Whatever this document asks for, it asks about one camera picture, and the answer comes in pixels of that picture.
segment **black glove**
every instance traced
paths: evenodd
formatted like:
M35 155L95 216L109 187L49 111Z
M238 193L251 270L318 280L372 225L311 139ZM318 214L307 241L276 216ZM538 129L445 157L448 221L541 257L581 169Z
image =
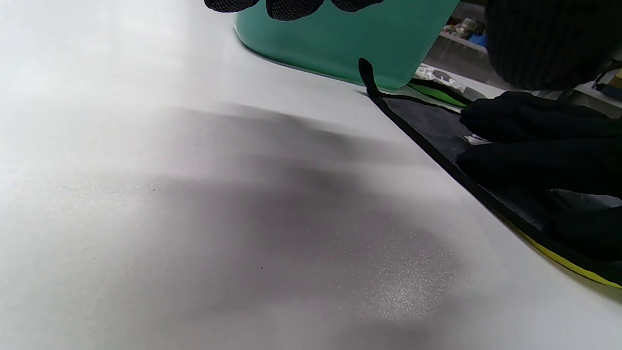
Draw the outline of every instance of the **black glove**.
M383 0L332 0L342 11L356 12ZM259 0L205 0L207 7L218 12L238 12L255 6ZM315 12L324 0L266 0L268 15L279 21L293 21Z

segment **green object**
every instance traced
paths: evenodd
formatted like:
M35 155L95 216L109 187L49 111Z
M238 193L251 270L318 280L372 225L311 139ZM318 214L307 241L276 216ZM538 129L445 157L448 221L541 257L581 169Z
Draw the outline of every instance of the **green object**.
M296 21L271 19L265 0L237 15L238 37L272 60L362 83L358 59L374 65L380 87L405 86L458 0L384 0L358 12L331 1Z
M432 97L435 100L448 103L449 105L452 105L455 107L465 108L467 106L466 104L452 98L449 94L442 92L442 91L438 91L431 87L416 85L414 83L408 83L408 87L414 89L415 91L418 91L419 93L424 94L425 96Z

